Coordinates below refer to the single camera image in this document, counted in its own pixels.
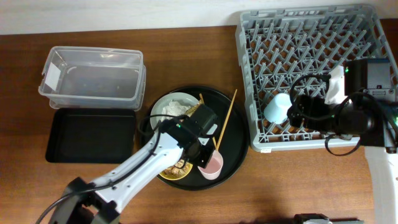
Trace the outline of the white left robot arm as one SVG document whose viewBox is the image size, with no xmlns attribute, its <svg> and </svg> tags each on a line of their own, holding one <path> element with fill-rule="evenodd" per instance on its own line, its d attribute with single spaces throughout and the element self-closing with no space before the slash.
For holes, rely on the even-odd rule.
<svg viewBox="0 0 398 224">
<path fill-rule="evenodd" d="M 199 167 L 208 165 L 215 149 L 207 142 L 218 129 L 217 119 L 214 112 L 202 110 L 191 116 L 167 115 L 133 156 L 90 183 L 79 177 L 71 181 L 36 222 L 50 213 L 51 223 L 119 223 L 130 200 L 166 168 L 181 159 Z"/>
</svg>

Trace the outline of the pink cup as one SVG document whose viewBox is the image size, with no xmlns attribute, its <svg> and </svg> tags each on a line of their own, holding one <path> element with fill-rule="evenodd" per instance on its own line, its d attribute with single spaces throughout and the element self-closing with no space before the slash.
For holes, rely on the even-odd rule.
<svg viewBox="0 0 398 224">
<path fill-rule="evenodd" d="M 220 176 L 223 167 L 223 157 L 218 151 L 213 151 L 209 163 L 205 168 L 198 167 L 202 176 L 208 180 L 215 180 Z"/>
</svg>

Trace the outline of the light blue plastic cup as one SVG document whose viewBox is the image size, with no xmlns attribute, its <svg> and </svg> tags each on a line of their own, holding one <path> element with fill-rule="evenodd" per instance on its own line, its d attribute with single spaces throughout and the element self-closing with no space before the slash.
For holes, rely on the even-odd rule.
<svg viewBox="0 0 398 224">
<path fill-rule="evenodd" d="M 288 118 L 287 111 L 292 106 L 290 96 L 278 93 L 264 109 L 264 117 L 268 122 L 282 124 Z"/>
</svg>

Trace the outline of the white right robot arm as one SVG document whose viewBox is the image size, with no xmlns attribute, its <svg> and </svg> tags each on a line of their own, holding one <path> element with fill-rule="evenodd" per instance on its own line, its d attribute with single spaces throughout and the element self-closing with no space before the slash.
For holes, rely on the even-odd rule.
<svg viewBox="0 0 398 224">
<path fill-rule="evenodd" d="M 290 96 L 292 126 L 327 134 L 327 140 L 359 136 L 373 183 L 376 223 L 397 223 L 397 93 L 390 61 L 368 58 L 346 62 L 343 76 L 314 75 L 327 84 L 328 99 Z"/>
</svg>

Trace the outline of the gold brown snack wrapper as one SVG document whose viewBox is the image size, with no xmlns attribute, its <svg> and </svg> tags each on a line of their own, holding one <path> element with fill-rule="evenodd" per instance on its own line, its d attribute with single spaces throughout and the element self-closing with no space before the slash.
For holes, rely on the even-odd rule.
<svg viewBox="0 0 398 224">
<path fill-rule="evenodd" d="M 201 103 L 196 104 L 185 112 L 185 115 L 191 117 L 191 115 L 201 106 Z"/>
</svg>

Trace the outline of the white tissue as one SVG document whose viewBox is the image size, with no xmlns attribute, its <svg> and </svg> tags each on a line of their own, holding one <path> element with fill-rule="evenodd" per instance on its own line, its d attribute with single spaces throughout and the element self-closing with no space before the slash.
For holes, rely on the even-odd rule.
<svg viewBox="0 0 398 224">
<path fill-rule="evenodd" d="M 162 114 L 179 116 L 181 114 L 185 114 L 185 112 L 190 108 L 190 106 L 181 105 L 177 101 L 171 101 L 167 106 L 162 108 Z"/>
</svg>

